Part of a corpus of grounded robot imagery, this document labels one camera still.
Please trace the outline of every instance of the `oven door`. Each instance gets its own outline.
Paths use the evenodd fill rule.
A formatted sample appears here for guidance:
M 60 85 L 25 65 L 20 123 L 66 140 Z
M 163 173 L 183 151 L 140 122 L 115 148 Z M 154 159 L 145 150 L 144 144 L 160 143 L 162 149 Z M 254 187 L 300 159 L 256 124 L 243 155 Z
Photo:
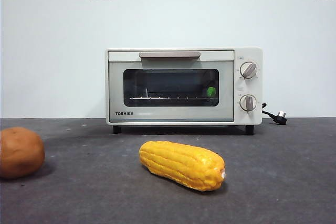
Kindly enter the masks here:
M 109 52 L 110 123 L 233 122 L 233 51 Z

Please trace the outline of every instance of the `oven window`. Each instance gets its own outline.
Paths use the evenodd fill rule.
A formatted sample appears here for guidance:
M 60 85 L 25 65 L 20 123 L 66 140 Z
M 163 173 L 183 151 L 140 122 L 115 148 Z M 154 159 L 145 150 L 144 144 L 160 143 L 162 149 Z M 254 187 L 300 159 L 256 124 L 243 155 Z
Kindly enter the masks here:
M 124 104 L 142 106 L 217 106 L 217 69 L 127 69 Z

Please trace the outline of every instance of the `toshiba logo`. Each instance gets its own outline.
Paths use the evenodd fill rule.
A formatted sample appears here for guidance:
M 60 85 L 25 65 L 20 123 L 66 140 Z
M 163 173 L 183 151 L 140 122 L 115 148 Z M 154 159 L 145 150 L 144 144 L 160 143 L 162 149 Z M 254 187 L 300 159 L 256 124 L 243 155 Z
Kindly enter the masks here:
M 133 112 L 115 112 L 116 115 L 133 115 Z

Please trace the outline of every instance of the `green object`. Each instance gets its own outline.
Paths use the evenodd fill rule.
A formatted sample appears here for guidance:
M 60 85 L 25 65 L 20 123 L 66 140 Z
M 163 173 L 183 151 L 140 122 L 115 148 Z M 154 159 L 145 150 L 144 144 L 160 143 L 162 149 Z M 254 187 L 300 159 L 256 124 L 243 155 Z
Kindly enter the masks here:
M 213 98 L 213 97 L 215 97 L 215 95 L 216 95 L 216 89 L 214 87 L 209 87 L 206 90 L 206 96 L 207 97 Z

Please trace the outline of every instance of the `oven door handle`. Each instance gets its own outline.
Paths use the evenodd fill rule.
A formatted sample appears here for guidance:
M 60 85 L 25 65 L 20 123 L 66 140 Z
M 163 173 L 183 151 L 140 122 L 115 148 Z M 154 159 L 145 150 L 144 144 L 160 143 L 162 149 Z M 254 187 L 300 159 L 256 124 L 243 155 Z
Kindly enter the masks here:
M 198 59 L 201 56 L 200 52 L 140 52 L 139 57 L 141 59 Z

